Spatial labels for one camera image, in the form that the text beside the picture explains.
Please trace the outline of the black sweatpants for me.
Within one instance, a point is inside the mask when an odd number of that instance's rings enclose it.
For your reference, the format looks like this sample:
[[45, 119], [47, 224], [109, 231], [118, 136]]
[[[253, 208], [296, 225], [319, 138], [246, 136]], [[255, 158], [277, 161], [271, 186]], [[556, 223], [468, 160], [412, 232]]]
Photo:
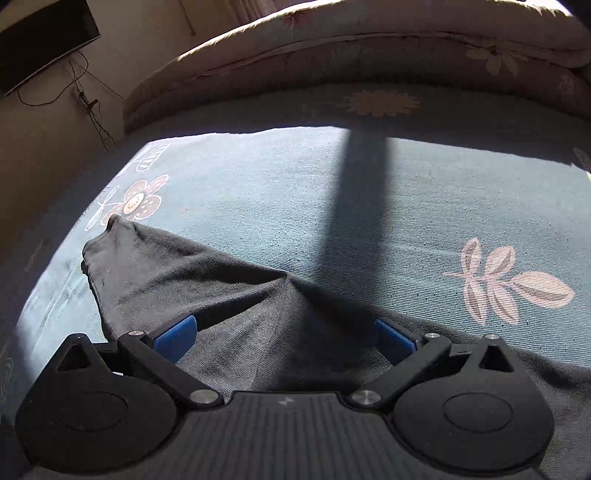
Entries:
[[193, 316], [197, 338], [180, 366], [224, 397], [349, 394], [391, 369], [377, 320], [417, 336], [436, 330], [375, 304], [381, 239], [352, 222], [332, 226], [305, 280], [114, 216], [85, 244], [82, 269], [108, 339]]

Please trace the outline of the grey patterned bed sheet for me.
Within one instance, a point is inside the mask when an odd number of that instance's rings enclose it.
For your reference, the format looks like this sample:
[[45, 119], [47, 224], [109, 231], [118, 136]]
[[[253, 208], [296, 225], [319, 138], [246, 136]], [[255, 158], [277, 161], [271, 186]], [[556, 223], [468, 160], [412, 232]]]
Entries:
[[329, 228], [381, 232], [375, 304], [489, 332], [550, 390], [590, 390], [590, 125], [510, 96], [329, 85], [187, 111], [68, 185], [1, 269], [1, 413], [66, 336], [108, 340], [85, 244], [114, 216], [314, 277]]

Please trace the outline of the folded floral quilt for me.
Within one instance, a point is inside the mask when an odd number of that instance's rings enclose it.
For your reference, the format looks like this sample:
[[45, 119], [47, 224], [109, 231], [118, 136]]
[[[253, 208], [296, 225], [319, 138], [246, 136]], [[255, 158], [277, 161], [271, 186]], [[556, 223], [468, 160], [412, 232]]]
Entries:
[[132, 132], [199, 104], [325, 83], [446, 85], [590, 115], [590, 33], [519, 1], [310, 1], [245, 25], [223, 4], [192, 12], [215, 34], [127, 97]]

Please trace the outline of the left pink curtain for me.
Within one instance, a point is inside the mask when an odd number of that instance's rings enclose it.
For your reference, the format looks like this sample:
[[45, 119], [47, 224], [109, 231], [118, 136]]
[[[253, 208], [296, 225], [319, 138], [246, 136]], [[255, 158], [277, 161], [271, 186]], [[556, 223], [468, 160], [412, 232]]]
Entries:
[[231, 21], [235, 22], [236, 25], [245, 25], [280, 11], [285, 5], [290, 5], [290, 2], [276, 0], [228, 0], [223, 1], [222, 4]]

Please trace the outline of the wall power strip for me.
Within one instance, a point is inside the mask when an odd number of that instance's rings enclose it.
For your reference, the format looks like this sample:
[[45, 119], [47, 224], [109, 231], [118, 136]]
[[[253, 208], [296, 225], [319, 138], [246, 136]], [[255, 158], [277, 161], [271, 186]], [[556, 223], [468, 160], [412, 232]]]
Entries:
[[92, 112], [93, 108], [99, 103], [97, 99], [89, 100], [83, 91], [78, 91], [78, 100], [87, 112]]

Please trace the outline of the wall mounted television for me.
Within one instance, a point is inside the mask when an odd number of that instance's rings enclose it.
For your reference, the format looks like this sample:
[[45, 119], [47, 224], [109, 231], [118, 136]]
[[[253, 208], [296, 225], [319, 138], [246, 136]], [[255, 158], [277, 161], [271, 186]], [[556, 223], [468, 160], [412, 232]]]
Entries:
[[50, 1], [1, 27], [1, 95], [100, 37], [85, 1]]

